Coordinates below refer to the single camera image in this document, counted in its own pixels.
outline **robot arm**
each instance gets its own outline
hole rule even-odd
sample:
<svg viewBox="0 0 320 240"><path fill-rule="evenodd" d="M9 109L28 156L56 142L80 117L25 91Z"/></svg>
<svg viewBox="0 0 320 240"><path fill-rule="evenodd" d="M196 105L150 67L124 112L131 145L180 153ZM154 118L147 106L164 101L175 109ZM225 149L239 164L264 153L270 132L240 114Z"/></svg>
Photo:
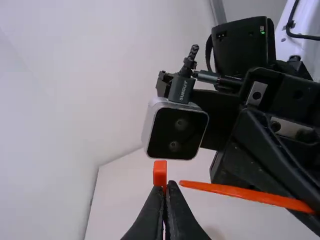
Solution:
<svg viewBox="0 0 320 240"><path fill-rule="evenodd" d="M212 183L296 198L320 213L320 83L299 57L276 60L266 17L216 26L210 41L215 73L195 71L195 46L180 72L159 73L146 153L190 160L200 147L216 150ZM193 89L195 81L217 91ZM320 236L319 215L290 212Z"/></svg>

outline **black plastic part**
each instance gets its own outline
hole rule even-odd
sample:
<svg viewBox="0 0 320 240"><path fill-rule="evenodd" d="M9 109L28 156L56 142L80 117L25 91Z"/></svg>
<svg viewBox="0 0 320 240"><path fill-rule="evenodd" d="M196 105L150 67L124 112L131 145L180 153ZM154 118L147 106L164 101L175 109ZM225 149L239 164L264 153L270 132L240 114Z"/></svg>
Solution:
<svg viewBox="0 0 320 240"><path fill-rule="evenodd" d="M248 69L276 61L274 24L265 16L215 26L211 38L215 70L223 76L242 78Z"/></svg>
<svg viewBox="0 0 320 240"><path fill-rule="evenodd" d="M196 80L191 77L187 78L180 75L175 76L171 80L168 100L175 103L188 104L195 82Z"/></svg>
<svg viewBox="0 0 320 240"><path fill-rule="evenodd" d="M215 184L294 198L277 178L267 172L256 158L239 143L234 142L234 139L226 145L225 151L219 151L215 155L210 167L210 178ZM289 212L320 237L320 216L293 210Z"/></svg>
<svg viewBox="0 0 320 240"><path fill-rule="evenodd" d="M166 189L166 240L210 240L191 212L177 183L170 180Z"/></svg>
<svg viewBox="0 0 320 240"><path fill-rule="evenodd" d="M158 79L155 85L158 97L168 98L171 87L171 81L174 77L175 75L172 73L166 71L159 72Z"/></svg>
<svg viewBox="0 0 320 240"><path fill-rule="evenodd" d="M154 186L132 227L121 240L162 240L165 196L162 187Z"/></svg>
<svg viewBox="0 0 320 240"><path fill-rule="evenodd" d="M237 94L195 89L191 102L209 115L209 123L201 147L222 150L229 139L240 109Z"/></svg>

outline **orange block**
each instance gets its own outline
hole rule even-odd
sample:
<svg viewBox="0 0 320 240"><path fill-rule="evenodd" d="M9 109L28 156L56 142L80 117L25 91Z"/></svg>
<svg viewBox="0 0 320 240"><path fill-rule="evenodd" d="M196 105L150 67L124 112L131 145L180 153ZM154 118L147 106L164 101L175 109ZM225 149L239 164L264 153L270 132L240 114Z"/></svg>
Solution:
<svg viewBox="0 0 320 240"><path fill-rule="evenodd" d="M153 164L153 185L162 187L164 194L167 190L167 161L156 160Z"/></svg>

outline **camera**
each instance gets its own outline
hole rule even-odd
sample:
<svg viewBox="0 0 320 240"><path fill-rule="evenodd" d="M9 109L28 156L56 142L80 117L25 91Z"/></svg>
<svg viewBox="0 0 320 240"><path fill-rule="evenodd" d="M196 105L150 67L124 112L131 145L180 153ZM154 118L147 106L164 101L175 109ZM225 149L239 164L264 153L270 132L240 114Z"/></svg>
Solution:
<svg viewBox="0 0 320 240"><path fill-rule="evenodd" d="M150 158L191 160L199 150L209 115L193 102L155 97L149 102L142 131Z"/></svg>

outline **strap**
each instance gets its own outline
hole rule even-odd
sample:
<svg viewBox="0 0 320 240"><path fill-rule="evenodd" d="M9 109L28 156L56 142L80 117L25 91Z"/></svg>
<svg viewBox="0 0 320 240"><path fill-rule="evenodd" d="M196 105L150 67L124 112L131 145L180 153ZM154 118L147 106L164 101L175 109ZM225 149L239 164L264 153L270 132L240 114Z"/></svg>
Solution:
<svg viewBox="0 0 320 240"><path fill-rule="evenodd" d="M214 46L212 43L212 35L210 34L210 36L208 37L208 40L205 43L205 64L209 72L213 72L210 65L211 51L213 48Z"/></svg>

